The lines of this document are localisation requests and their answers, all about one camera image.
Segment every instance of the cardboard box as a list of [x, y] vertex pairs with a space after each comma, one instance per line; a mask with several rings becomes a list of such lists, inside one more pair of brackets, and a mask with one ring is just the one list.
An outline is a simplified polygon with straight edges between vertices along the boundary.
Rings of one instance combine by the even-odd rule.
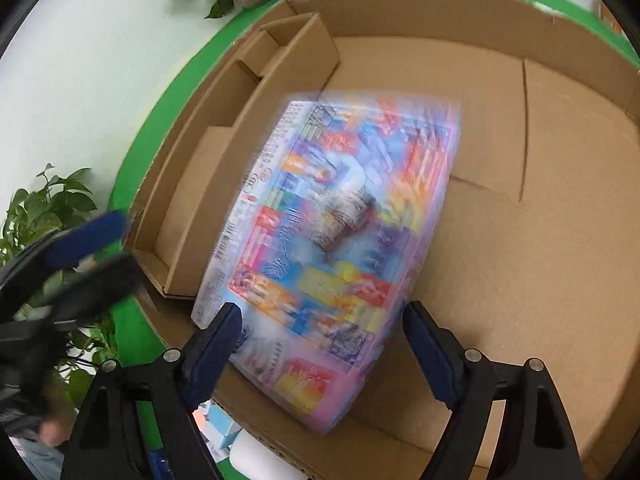
[[[303, 48], [312, 27], [317, 37]], [[260, 97], [269, 80], [269, 98]], [[224, 95], [213, 99], [221, 81]], [[191, 304], [162, 295], [197, 290], [242, 171], [288, 94], [454, 99], [459, 156], [411, 299], [493, 360], [541, 358], [588, 478], [610, 471], [640, 423], [637, 66], [581, 26], [517, 0], [284, 0], [203, 85], [150, 168], [129, 241], [155, 285], [138, 300], [168, 346], [192, 333]], [[318, 480], [417, 479], [449, 417], [399, 330], [327, 436], [231, 367], [214, 399]], [[496, 403], [475, 479], [486, 476], [500, 416]]]

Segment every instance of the motion blur package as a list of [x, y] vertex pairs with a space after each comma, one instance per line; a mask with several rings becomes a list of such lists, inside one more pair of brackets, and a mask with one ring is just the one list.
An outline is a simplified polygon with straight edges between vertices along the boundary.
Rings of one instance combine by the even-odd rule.
[[412, 290], [459, 138], [451, 103], [293, 101], [231, 209], [192, 319], [238, 304], [231, 362], [319, 433], [350, 407]]

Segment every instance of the robotic arm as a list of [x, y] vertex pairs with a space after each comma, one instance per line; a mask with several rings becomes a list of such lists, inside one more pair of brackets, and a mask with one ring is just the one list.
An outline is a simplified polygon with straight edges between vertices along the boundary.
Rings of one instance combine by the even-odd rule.
[[[117, 240], [120, 213], [79, 229], [50, 235], [0, 274], [0, 458], [11, 478], [32, 479], [9, 434], [34, 432], [47, 413], [42, 384], [63, 356], [64, 333], [126, 297], [138, 286], [134, 260], [121, 254], [79, 275], [45, 298], [46, 314], [12, 321], [13, 314], [58, 269]], [[539, 359], [522, 366], [496, 363], [464, 349], [419, 303], [403, 314], [404, 334], [431, 390], [451, 416], [422, 480], [466, 480], [476, 461], [494, 400], [506, 400], [490, 480], [578, 480], [582, 468], [574, 436], [554, 383]], [[151, 480], [136, 402], [153, 404], [175, 480], [222, 480], [191, 413], [209, 399], [242, 329], [240, 309], [226, 303], [206, 330], [183, 349], [154, 362], [102, 364], [66, 445], [63, 480]]]

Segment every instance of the white cylinder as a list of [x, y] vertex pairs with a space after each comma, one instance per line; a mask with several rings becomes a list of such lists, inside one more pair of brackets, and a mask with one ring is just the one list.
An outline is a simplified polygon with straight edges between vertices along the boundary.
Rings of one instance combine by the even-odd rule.
[[307, 476], [242, 430], [229, 455], [231, 465], [249, 480], [306, 480]]

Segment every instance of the green table edge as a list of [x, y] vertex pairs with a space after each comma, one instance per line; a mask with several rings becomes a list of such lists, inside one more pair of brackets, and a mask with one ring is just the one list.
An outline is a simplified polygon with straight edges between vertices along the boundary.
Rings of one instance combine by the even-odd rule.
[[[524, 0], [538, 2], [579, 23], [610, 44], [620, 54], [640, 67], [640, 59], [631, 44], [615, 34], [589, 11], [568, 0]], [[245, 9], [231, 19], [211, 40], [185, 65], [167, 87], [151, 113], [140, 128], [118, 171], [108, 207], [129, 209], [148, 167], [153, 161], [164, 136], [178, 117], [178, 114], [215, 65], [228, 46], [242, 34], [255, 20], [260, 18], [274, 4], [274, 0], [253, 9]], [[123, 365], [150, 362], [164, 351], [164, 346], [153, 332], [133, 299], [123, 301], [114, 311], [116, 341]], [[161, 446], [158, 429], [155, 427], [151, 406], [140, 406], [143, 433], [150, 449]], [[243, 478], [235, 476], [235, 471], [223, 463], [223, 473], [227, 479]]]

